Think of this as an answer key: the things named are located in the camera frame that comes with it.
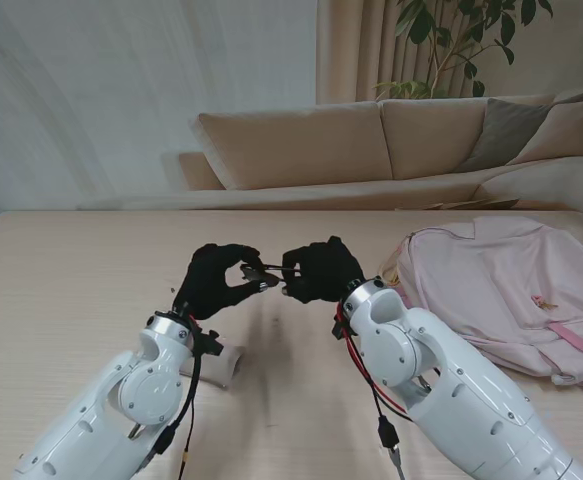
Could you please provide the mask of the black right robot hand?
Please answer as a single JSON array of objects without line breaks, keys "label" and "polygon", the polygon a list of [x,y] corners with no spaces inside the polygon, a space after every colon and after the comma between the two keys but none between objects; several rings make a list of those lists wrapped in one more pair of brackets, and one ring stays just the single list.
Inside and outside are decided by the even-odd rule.
[{"label": "black right robot hand", "polygon": [[282,267],[285,295],[304,304],[339,302],[366,281],[359,262],[337,236],[285,252]]}]

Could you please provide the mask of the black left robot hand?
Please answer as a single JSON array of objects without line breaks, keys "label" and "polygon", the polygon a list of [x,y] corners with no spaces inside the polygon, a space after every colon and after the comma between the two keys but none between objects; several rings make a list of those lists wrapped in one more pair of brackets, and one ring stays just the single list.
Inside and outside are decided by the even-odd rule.
[{"label": "black left robot hand", "polygon": [[[241,285],[229,286],[226,272],[240,262],[256,274]],[[279,282],[278,277],[265,271],[260,252],[255,248],[240,244],[206,244],[192,255],[172,310],[179,315],[206,320]]]}]

